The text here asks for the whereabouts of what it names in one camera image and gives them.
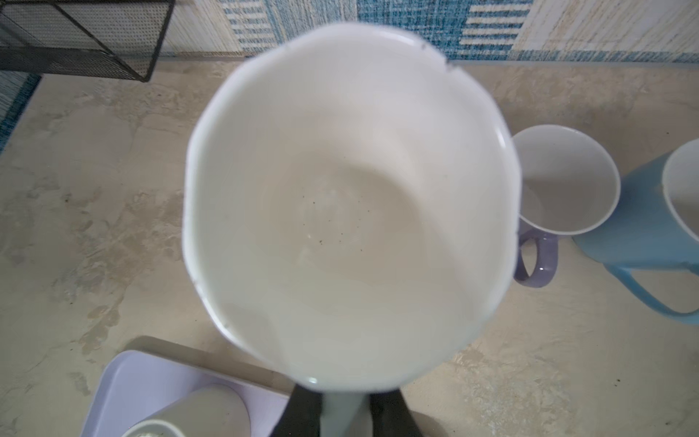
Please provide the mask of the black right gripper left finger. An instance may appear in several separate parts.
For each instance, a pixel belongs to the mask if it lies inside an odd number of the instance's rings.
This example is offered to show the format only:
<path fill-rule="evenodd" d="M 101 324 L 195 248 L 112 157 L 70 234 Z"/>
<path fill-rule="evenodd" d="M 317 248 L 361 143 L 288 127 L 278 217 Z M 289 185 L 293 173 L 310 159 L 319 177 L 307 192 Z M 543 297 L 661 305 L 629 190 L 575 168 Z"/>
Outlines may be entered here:
<path fill-rule="evenodd" d="M 319 437 L 322 394 L 296 385 L 270 437 Z"/>

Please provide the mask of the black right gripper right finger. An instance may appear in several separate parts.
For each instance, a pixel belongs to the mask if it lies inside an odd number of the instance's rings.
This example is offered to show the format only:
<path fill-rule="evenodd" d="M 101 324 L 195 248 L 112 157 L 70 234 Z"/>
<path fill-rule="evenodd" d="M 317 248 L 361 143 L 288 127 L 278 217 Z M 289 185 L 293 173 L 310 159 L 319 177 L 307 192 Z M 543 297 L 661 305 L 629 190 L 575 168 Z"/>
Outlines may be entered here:
<path fill-rule="evenodd" d="M 370 395 L 373 437 L 422 437 L 400 390 Z"/>

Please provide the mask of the white faceted ceramic mug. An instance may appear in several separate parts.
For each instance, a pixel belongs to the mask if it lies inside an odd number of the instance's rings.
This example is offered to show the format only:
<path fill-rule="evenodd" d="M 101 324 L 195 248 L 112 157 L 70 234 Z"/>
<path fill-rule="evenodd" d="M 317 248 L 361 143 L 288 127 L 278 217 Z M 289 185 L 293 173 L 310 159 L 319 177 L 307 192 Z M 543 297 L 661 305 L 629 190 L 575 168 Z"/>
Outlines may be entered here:
<path fill-rule="evenodd" d="M 419 36 L 324 25 L 237 67 L 187 148 L 183 256 L 218 330 L 322 394 L 320 436 L 479 337 L 522 171 L 493 97 Z"/>

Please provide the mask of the lavender ceramic mug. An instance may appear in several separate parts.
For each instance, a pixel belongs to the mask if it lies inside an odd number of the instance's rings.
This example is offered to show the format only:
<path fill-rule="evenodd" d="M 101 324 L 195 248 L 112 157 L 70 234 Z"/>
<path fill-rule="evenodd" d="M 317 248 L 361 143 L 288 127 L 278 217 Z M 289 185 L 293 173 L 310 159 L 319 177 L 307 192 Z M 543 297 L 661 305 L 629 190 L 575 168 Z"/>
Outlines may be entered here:
<path fill-rule="evenodd" d="M 514 279 L 542 288 L 556 273 L 559 240 L 600 227 L 615 211 L 621 176 L 607 150 L 571 127 L 540 125 L 513 136 L 522 167 L 519 245 L 535 243 L 528 272 L 518 256 Z"/>

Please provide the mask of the light blue ceramic mug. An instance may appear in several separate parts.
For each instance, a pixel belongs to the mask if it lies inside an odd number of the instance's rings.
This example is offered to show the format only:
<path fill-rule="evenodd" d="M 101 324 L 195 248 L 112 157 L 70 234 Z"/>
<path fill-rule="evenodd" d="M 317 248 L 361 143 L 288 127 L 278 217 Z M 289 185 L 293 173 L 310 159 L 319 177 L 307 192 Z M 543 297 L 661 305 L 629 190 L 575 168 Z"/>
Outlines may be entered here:
<path fill-rule="evenodd" d="M 679 312 L 647 291 L 632 271 L 698 273 L 698 141 L 687 142 L 628 173 L 613 214 L 573 239 L 648 308 L 689 325 L 698 311 Z"/>

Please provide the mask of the white upside-down mug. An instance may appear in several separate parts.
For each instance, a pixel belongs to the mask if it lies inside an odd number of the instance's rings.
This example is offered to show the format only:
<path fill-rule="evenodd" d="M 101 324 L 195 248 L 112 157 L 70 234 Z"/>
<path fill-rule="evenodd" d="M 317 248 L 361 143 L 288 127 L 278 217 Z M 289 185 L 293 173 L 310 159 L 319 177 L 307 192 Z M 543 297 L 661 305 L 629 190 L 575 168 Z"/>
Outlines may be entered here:
<path fill-rule="evenodd" d="M 124 436 L 251 436 L 243 399 L 220 385 L 193 391 L 131 426 Z"/>

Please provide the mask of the lavender silicone mat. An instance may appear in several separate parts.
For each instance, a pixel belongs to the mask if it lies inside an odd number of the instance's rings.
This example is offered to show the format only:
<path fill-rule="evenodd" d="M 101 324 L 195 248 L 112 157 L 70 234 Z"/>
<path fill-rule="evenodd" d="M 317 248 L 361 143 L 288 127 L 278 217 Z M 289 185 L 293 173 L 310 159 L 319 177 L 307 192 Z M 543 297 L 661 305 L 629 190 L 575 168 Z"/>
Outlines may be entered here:
<path fill-rule="evenodd" d="M 233 389 L 251 419 L 251 436 L 268 436 L 288 397 L 267 387 L 142 351 L 124 351 L 109 362 L 90 406 L 83 436 L 124 436 L 134 424 L 212 384 Z"/>

